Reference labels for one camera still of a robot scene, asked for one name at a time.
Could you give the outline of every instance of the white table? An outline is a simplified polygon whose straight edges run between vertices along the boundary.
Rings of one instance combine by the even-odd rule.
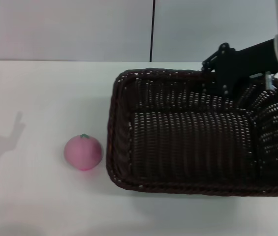
[[[74,135],[106,147],[114,79],[146,67],[200,63],[0,61],[0,236],[278,236],[278,198],[137,193],[65,163]]]

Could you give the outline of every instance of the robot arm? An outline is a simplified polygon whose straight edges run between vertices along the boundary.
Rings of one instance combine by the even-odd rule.
[[[256,74],[278,73],[278,35],[274,39],[236,51],[228,43],[220,45],[217,52],[202,62],[204,75],[215,70],[213,93],[233,96],[233,88],[240,80]]]

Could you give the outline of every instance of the pink peach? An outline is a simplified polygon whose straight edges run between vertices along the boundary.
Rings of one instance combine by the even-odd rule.
[[[66,143],[64,157],[76,169],[87,171],[102,160],[101,145],[94,137],[86,134],[78,135]]]

